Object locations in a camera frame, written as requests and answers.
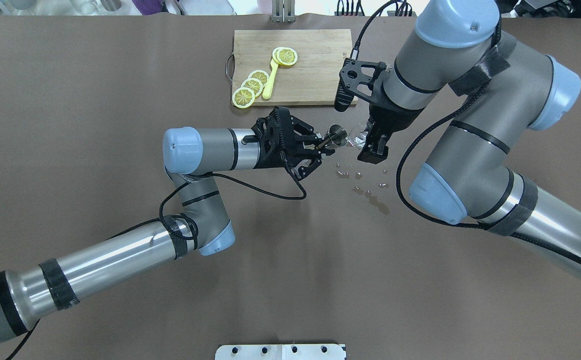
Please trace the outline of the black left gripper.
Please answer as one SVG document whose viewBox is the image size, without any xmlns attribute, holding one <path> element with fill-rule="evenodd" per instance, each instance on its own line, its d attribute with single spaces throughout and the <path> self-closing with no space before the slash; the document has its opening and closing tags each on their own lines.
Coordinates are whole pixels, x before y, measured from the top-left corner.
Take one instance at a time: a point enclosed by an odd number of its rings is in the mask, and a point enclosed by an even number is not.
<svg viewBox="0 0 581 360">
<path fill-rule="evenodd" d="M 297 147 L 316 147 L 320 141 L 320 135 L 314 132 L 311 125 L 289 111 L 283 111 L 283 139 L 277 128 L 258 130 L 258 168 L 284 168 L 287 160 L 290 173 L 301 181 L 311 175 L 325 157 L 334 155 L 336 151 L 327 148 L 304 148 L 297 153 L 291 153 L 291 150 L 297 150 Z"/>
</svg>

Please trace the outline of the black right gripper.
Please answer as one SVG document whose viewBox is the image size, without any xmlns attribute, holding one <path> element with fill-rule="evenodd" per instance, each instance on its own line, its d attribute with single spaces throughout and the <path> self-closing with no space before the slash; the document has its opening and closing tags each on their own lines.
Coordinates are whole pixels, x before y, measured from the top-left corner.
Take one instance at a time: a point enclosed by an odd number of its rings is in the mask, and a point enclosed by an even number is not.
<svg viewBox="0 0 581 360">
<path fill-rule="evenodd" d="M 391 100 L 370 101 L 369 121 L 363 124 L 364 144 L 357 160 L 369 164 L 379 164 L 388 158 L 387 142 L 390 134 L 401 132 L 412 125 L 423 112 L 421 109 L 407 109 Z"/>
</svg>

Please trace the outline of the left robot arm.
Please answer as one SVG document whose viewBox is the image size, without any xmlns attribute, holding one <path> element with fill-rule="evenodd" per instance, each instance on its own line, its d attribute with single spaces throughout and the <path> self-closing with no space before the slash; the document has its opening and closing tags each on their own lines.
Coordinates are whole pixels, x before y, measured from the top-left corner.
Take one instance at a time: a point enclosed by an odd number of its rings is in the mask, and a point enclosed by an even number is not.
<svg viewBox="0 0 581 360">
<path fill-rule="evenodd" d="M 299 185 L 335 152 L 328 144 L 336 141 L 283 106 L 249 129 L 167 130 L 164 170 L 175 190 L 160 203 L 158 216 L 28 271 L 1 271 L 0 343 L 30 337 L 42 317 L 160 264 L 228 249 L 236 236 L 216 178 L 224 171 L 280 168 Z"/>
</svg>

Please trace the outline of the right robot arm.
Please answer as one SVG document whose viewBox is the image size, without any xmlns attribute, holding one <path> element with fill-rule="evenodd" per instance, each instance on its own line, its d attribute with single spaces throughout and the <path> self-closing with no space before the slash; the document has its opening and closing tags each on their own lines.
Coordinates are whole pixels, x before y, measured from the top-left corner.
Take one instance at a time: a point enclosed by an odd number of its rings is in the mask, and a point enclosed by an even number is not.
<svg viewBox="0 0 581 360">
<path fill-rule="evenodd" d="M 580 77 L 504 32 L 494 0 L 432 0 L 373 85 L 358 159 L 385 160 L 391 135 L 445 86 L 465 101 L 421 133 L 447 125 L 408 191 L 423 218 L 452 227 L 472 218 L 472 228 L 517 239 L 581 280 L 581 212 L 504 164 L 525 130 L 572 108 Z"/>
</svg>

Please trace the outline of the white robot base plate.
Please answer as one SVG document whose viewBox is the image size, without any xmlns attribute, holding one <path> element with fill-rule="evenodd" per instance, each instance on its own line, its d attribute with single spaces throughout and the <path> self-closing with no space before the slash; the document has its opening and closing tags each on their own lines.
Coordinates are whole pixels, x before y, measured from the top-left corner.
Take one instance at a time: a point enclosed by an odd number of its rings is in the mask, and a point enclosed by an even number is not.
<svg viewBox="0 0 581 360">
<path fill-rule="evenodd" d="M 215 360 L 347 360 L 345 344 L 226 344 L 218 347 Z"/>
</svg>

